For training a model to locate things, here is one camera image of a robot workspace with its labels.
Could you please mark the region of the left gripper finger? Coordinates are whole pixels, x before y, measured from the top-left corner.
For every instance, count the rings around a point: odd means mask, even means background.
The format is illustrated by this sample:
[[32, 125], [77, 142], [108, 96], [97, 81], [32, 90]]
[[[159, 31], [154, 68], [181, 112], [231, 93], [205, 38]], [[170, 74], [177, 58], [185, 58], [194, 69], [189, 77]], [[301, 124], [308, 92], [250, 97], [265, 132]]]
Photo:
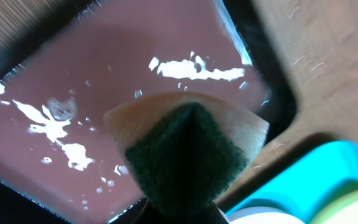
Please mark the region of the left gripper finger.
[[134, 224], [228, 224], [225, 214], [215, 203], [197, 212], [176, 211], [173, 215], [164, 215], [161, 209], [153, 206], [150, 200], [134, 220]]

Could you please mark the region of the green and yellow sponge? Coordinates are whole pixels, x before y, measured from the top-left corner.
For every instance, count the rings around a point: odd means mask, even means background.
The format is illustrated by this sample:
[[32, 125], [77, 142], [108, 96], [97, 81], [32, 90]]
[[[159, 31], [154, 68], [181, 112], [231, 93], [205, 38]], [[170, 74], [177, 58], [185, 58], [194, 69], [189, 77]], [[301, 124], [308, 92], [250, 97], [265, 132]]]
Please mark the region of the green and yellow sponge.
[[269, 123], [228, 101], [192, 92], [144, 96], [104, 114], [126, 166], [164, 215], [215, 202], [265, 144]]

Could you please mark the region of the white pink-rimmed plate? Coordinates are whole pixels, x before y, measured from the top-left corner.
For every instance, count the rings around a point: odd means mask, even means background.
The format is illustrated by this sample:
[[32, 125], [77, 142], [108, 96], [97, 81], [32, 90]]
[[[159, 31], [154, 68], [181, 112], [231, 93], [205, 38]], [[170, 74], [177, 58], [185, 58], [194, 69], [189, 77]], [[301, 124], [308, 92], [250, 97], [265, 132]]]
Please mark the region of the white pink-rimmed plate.
[[305, 224], [299, 218], [273, 207], [248, 207], [227, 216], [230, 224]]

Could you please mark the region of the yellow-green plate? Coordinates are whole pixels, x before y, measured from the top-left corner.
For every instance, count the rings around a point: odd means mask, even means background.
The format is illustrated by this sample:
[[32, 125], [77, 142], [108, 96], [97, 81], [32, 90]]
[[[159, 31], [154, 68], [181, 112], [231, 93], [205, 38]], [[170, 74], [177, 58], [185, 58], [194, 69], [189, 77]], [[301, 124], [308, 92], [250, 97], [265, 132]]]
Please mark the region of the yellow-green plate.
[[311, 224], [358, 224], [358, 190], [325, 206]]

